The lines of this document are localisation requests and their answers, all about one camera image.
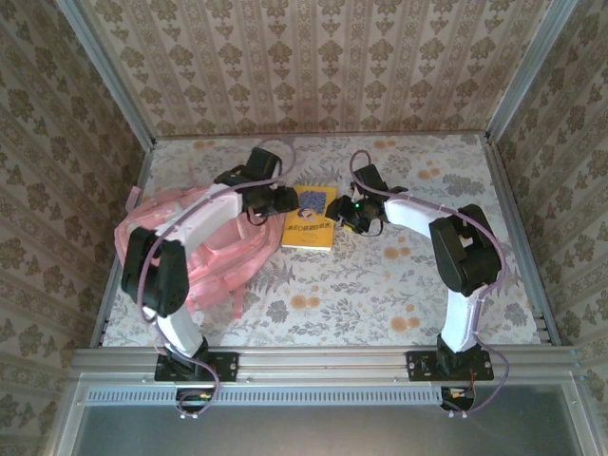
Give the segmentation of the black wiring box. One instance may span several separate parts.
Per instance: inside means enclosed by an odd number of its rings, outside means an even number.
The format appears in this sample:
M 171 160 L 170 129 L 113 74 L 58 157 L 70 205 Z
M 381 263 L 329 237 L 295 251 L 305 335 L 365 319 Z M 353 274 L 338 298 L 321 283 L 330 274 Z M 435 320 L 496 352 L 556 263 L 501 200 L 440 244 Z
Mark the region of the black wiring box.
M 448 412 L 469 411 L 473 408 L 476 391 L 473 387 L 441 387 L 440 407 Z

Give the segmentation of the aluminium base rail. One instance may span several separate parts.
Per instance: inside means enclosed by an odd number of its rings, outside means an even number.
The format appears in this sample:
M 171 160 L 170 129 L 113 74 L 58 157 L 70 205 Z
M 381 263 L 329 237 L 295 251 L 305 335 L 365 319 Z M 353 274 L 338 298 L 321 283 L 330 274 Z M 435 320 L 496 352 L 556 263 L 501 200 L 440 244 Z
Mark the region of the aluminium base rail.
M 402 386 L 411 347 L 230 347 L 239 354 L 237 386 Z M 564 346 L 506 345 L 490 355 L 498 384 L 540 385 L 586 378 L 580 356 Z M 150 347 L 77 350 L 68 375 L 110 385 L 153 382 L 158 353 Z

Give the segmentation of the yellow book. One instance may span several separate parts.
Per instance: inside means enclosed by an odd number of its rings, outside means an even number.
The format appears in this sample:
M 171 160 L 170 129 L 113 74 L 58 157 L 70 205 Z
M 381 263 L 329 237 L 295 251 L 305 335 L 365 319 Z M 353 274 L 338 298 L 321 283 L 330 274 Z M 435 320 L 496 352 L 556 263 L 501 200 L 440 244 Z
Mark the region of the yellow book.
M 286 215 L 281 246 L 330 251 L 333 247 L 334 221 L 326 217 L 326 212 L 336 198 L 336 188 L 297 185 L 294 189 L 298 203 Z

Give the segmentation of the steel sheet panel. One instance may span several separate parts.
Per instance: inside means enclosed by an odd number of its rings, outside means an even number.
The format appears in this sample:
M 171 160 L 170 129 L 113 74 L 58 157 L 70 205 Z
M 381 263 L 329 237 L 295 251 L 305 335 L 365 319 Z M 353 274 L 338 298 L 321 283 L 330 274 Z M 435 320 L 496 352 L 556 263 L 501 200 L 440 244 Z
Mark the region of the steel sheet panel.
M 603 456 L 571 381 L 476 388 L 475 412 L 435 406 L 87 406 L 66 394 L 44 456 Z

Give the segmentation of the aluminium frame post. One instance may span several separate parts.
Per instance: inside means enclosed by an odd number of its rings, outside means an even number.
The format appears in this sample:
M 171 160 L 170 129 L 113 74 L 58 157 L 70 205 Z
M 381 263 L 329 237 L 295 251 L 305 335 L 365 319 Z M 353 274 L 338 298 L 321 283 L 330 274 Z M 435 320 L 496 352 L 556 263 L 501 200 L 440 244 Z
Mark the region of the aluminium frame post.
M 498 140 L 505 132 L 578 1 L 551 1 L 485 129 L 487 139 Z
M 154 135 L 136 106 L 134 98 L 130 95 L 125 81 L 118 71 L 118 66 L 113 63 L 103 40 L 94 30 L 92 22 L 86 17 L 80 0 L 56 0 L 56 2 L 142 146 L 144 153 L 148 155 L 154 149 Z

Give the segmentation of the aluminium table side rail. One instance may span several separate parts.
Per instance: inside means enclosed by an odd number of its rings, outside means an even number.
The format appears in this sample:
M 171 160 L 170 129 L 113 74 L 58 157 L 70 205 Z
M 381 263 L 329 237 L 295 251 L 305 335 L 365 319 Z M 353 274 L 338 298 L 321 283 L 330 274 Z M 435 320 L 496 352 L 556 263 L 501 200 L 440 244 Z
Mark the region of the aluminium table side rail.
M 133 208 L 141 199 L 141 191 L 146 186 L 150 176 L 150 169 L 153 161 L 153 151 L 154 148 L 151 148 L 143 156 L 142 166 L 135 184 L 139 190 L 132 190 L 129 194 L 126 205 L 128 208 Z M 89 347 L 91 349 L 97 349 L 103 345 L 105 329 L 109 321 L 118 287 L 120 285 L 121 276 L 121 262 L 119 258 L 115 256 L 104 288 L 104 295 L 100 304 L 98 316 L 96 318 L 95 327 L 90 339 Z
M 506 229 L 517 260 L 522 283 L 532 307 L 537 332 L 543 344 L 560 346 L 561 339 L 542 281 L 532 255 L 522 219 L 511 190 L 500 152 L 485 135 L 481 136 L 490 176 L 503 213 Z

